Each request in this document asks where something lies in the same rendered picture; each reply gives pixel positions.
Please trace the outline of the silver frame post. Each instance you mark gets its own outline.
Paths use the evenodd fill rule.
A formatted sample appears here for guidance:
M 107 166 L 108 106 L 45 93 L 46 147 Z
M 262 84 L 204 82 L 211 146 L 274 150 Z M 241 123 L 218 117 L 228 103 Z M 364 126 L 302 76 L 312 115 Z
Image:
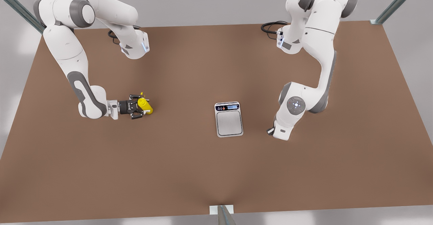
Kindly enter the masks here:
M 233 205 L 211 205 L 209 206 L 210 215 L 218 216 L 218 225 L 236 225 L 232 214 L 234 214 Z
M 25 8 L 18 0 L 4 0 L 11 8 L 13 8 L 17 14 L 23 17 L 33 28 L 35 28 L 40 34 L 43 34 L 44 27 L 39 23 L 37 18 Z
M 371 25 L 382 25 L 406 0 L 393 0 L 388 7 L 376 18 L 370 20 Z

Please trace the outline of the silver digital kitchen scale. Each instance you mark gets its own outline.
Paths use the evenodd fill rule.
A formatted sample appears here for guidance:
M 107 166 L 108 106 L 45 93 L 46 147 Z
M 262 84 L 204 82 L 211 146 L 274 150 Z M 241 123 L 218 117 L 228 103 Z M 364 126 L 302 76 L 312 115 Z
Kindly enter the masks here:
M 214 105 L 218 137 L 242 136 L 244 133 L 239 102 L 220 102 Z

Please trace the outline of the yellow sauce bottle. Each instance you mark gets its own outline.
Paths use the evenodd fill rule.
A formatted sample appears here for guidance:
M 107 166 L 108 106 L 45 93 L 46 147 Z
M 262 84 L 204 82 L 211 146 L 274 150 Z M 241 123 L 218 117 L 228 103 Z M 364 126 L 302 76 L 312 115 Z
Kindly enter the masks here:
M 150 115 L 153 112 L 153 108 L 150 106 L 149 100 L 145 98 L 143 92 L 141 92 L 140 97 L 137 100 L 137 105 L 147 115 Z

